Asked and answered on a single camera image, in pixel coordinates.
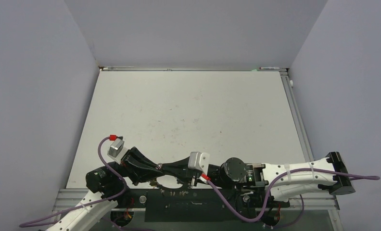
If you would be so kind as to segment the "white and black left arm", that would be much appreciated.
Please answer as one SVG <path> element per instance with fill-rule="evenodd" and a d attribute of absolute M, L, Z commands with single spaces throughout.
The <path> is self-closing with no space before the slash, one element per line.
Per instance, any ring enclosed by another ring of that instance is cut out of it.
<path fill-rule="evenodd" d="M 87 194 L 80 202 L 57 212 L 63 218 L 48 229 L 50 231 L 88 231 L 115 207 L 126 208 L 127 219 L 131 208 L 146 208 L 151 204 L 152 193 L 132 190 L 125 178 L 133 184 L 148 182 L 161 176 L 161 166 L 146 158 L 136 147 L 111 146 L 107 155 L 112 162 L 86 174 Z"/>

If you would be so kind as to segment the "large metal keyring with rings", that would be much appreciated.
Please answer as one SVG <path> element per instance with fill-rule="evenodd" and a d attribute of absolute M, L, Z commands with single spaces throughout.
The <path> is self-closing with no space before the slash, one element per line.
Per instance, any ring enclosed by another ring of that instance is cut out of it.
<path fill-rule="evenodd" d="M 151 181 L 149 181 L 149 185 L 152 186 L 154 189 L 159 189 L 161 191 L 161 194 L 164 194 L 165 192 L 169 193 L 171 196 L 174 196 L 175 194 L 181 194 L 181 195 L 184 195 L 184 194 L 188 194 L 189 191 L 193 188 L 193 187 L 189 187 L 188 185 L 186 185 L 185 183 L 177 180 L 175 177 L 173 177 L 175 180 L 176 180 L 176 184 L 178 184 L 179 186 L 166 186 L 166 185 L 163 185 L 162 183 L 160 183 L 158 181 L 158 178 L 155 178 L 155 179 L 152 179 Z"/>

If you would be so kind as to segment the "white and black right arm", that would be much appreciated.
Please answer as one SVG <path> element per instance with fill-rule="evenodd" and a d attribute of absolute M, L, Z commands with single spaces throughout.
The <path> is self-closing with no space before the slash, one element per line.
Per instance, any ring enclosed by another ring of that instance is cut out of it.
<path fill-rule="evenodd" d="M 270 206 L 276 201 L 305 193 L 327 191 L 331 195 L 355 192 L 354 176 L 347 171 L 339 152 L 330 152 L 319 160 L 298 164 L 245 163 L 232 157 L 220 166 L 209 163 L 208 153 L 192 152 L 189 157 L 161 165 L 165 174 L 191 186 L 211 181 L 222 189 L 259 189 L 259 202 Z"/>

